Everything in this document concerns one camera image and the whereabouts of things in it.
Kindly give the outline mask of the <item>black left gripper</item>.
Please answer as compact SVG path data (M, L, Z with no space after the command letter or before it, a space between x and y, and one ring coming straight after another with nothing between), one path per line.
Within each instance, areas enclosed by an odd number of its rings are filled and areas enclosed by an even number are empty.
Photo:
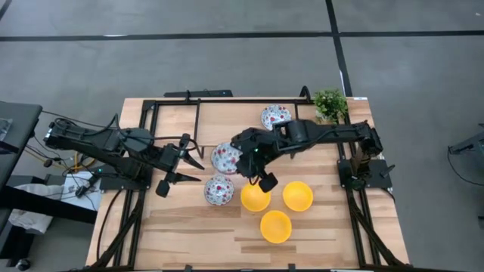
M167 144L163 148L163 153L161 156L161 162L165 165L166 169L166 176L164 178L165 181L168 181L172 184L176 184L178 182L200 182L199 178L192 177L189 175L184 175L181 173L177 173L176 169L178 167L178 163L180 159L183 159L184 162L187 164L198 168L200 170L204 170L205 168L195 159L193 158L190 153L187 151L187 147L189 145L190 135L183 134L181 139L178 143L178 146L174 144Z

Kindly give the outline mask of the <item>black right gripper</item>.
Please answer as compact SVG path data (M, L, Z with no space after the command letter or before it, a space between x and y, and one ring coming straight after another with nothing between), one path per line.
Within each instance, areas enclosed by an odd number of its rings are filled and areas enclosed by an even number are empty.
M277 143L274 133L257 128L248 128L235 135L230 145L242 152L235 163L237 172L245 178L261 175L266 165L282 156Z

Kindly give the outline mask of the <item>red floral-print mini bowl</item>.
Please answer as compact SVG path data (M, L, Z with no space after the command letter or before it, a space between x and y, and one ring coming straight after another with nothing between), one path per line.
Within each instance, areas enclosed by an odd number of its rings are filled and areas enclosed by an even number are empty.
M211 153L211 163L214 169L224 175L234 175L237 172L236 163L242 152L229 143L219 144Z
M214 206L228 204L234 196L234 185L224 175L216 175L210 178L204 187L205 200Z
M282 105L272 104L264 108L261 113L262 125L271 131L273 125L279 122L286 122L292 119L291 112Z

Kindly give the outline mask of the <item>yellow plastic mini bowl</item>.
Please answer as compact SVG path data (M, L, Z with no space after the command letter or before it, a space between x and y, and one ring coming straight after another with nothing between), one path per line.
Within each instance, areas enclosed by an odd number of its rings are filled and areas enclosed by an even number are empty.
M271 193L264 193L258 184L246 184L240 192L240 201L250 212L261 212L271 202Z
M293 181L283 189L283 201L285 205L295 211L304 212L313 203L313 192L311 187L302 181Z
M263 238L270 243L284 243L290 238L292 223L284 212L271 210L262 216L260 232Z

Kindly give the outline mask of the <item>black bar-shaped device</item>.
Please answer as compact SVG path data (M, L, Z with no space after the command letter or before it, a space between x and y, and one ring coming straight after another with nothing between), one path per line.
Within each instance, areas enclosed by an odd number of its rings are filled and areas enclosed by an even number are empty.
M233 93L231 90L201 90L201 91L175 91L166 92L164 97L183 97L183 98L199 98L199 97L232 97Z

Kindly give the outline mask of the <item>small green artificial plant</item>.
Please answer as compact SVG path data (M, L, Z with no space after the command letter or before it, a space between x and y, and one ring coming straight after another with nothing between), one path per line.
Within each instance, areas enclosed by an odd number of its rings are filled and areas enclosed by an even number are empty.
M346 97L338 88L317 91L312 101L316 106L315 115L319 122L337 124L348 113Z

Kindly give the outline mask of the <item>black desk crossbeam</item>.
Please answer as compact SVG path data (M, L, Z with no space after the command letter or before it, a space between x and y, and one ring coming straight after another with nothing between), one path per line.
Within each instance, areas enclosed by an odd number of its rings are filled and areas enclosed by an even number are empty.
M95 223L97 217L96 211L9 186L4 186L0 190L0 207L35 212L89 224Z

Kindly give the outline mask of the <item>white crumpled cloth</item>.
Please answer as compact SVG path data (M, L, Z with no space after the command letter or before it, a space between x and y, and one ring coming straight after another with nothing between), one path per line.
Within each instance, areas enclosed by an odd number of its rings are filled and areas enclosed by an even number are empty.
M100 182L96 181L95 184L90 185L88 183L90 177L91 175L88 172L81 172L66 177L46 175L44 178L12 175L5 186L60 200L98 213L101 204ZM51 220L55 218L19 209L10 210L8 221L11 224L27 230L36 230L40 233L45 233Z

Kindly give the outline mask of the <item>dark grey desk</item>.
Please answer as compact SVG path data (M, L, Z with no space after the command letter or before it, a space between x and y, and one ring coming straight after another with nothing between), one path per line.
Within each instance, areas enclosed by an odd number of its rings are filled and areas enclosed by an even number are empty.
M0 154L0 189L7 183L31 134L39 121L42 106L0 101L0 119L11 119L12 123L4 138L6 144L18 151Z

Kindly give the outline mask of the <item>grey item on desk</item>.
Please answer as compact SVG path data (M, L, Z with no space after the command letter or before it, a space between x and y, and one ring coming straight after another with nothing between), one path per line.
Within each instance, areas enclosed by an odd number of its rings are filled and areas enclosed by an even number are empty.
M0 141L3 141L6 138L12 122L12 119L0 118Z

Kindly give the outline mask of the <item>black office chair base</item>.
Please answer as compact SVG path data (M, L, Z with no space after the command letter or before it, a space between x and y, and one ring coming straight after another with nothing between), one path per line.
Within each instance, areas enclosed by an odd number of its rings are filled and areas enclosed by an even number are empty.
M484 156L484 123L479 123L479 126L482 128L481 132L460 143L449 146L449 153L451 155L458 155L466 150L472 150Z

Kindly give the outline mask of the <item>black metal table frame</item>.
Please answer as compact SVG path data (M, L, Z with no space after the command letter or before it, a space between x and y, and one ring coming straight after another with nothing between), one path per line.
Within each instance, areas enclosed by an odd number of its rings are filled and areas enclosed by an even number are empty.
M194 134L197 143L210 153L249 127L260 127L260 115L271 99L207 98L185 103L160 98L145 106L141 98L125 100L120 125L150 129L159 144L171 135ZM127 262L135 252L137 270L287 270L357 268L346 193L337 173L339 150L335 145L318 145L295 157L284 156L268 166L278 179L271 194L271 209L285 210L284 186L304 181L313 190L314 202L305 212L290 212L293 232L288 241L271 244L259 231L261 214L247 211L239 198L226 206L212 206L203 197L204 184L215 174L208 156L202 169L181 163L178 170L194 176L194 183L173 185L167 197L146 192L139 240L126 238L121 253Z

